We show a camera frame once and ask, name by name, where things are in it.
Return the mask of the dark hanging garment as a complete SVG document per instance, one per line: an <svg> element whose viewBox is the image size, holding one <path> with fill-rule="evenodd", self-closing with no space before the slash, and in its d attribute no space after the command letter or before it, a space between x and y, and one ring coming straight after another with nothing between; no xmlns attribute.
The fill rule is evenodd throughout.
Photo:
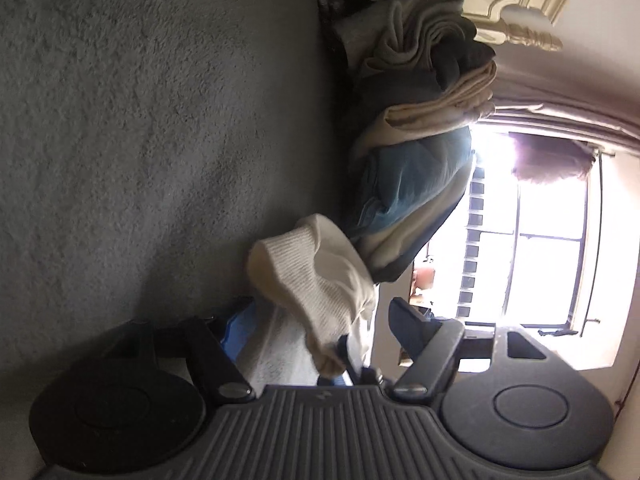
<svg viewBox="0 0 640 480"><path fill-rule="evenodd" d="M578 141L519 132L509 136L515 148L513 173L519 181L585 180L596 161L594 151Z"/></svg>

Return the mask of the grey fleece bed blanket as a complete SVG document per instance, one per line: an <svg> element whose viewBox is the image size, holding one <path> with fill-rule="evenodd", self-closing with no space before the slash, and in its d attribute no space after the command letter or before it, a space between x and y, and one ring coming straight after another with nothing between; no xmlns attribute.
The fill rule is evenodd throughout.
<svg viewBox="0 0 640 480"><path fill-rule="evenodd" d="M255 240L333 214L314 0L1 0L1 474L113 328L223 311Z"/></svg>

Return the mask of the cream bear hoodie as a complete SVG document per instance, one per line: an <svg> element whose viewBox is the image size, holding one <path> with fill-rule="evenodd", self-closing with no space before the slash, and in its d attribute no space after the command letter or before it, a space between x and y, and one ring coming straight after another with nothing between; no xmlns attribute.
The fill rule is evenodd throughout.
<svg viewBox="0 0 640 480"><path fill-rule="evenodd" d="M258 391L269 385L313 386L340 376L341 336L371 362L378 289L352 243L322 214L291 231L258 240L246 273L256 295L256 330L238 367Z"/></svg>

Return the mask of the pile of mixed clothes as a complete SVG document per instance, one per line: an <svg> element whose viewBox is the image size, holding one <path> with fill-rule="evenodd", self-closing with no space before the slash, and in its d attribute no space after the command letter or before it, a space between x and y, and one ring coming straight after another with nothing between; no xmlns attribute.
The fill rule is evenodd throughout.
<svg viewBox="0 0 640 480"><path fill-rule="evenodd" d="M317 0L350 145L344 231L392 282L448 220L473 169L474 122L494 109L495 52L464 0Z"/></svg>

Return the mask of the grey curtain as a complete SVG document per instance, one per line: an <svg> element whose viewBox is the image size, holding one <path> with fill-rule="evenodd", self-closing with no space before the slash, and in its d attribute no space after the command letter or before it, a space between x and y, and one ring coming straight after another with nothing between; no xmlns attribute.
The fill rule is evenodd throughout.
<svg viewBox="0 0 640 480"><path fill-rule="evenodd" d="M491 84L495 111L490 124L593 144L612 152L639 154L639 107L500 63Z"/></svg>

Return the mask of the orange bag on sill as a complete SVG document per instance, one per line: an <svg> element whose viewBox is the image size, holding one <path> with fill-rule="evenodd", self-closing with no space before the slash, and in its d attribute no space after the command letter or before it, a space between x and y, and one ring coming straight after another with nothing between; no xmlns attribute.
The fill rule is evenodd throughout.
<svg viewBox="0 0 640 480"><path fill-rule="evenodd" d="M432 289L435 270L430 266L419 266L413 269L411 298L424 298Z"/></svg>

